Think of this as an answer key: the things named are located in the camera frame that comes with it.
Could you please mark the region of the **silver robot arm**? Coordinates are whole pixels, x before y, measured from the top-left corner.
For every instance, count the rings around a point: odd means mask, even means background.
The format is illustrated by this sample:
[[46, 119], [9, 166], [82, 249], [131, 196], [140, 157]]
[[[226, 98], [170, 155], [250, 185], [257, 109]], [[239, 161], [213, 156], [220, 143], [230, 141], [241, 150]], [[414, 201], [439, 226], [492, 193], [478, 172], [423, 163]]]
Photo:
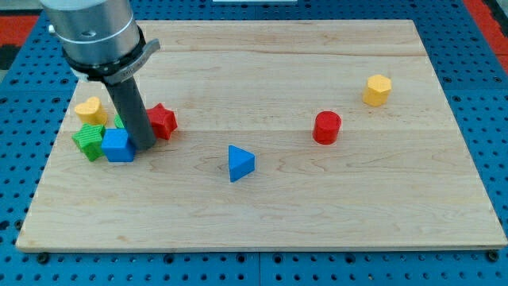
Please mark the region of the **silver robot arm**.
[[73, 72], [86, 81], [125, 82], [160, 50], [146, 41], [128, 0], [41, 0], [50, 34]]

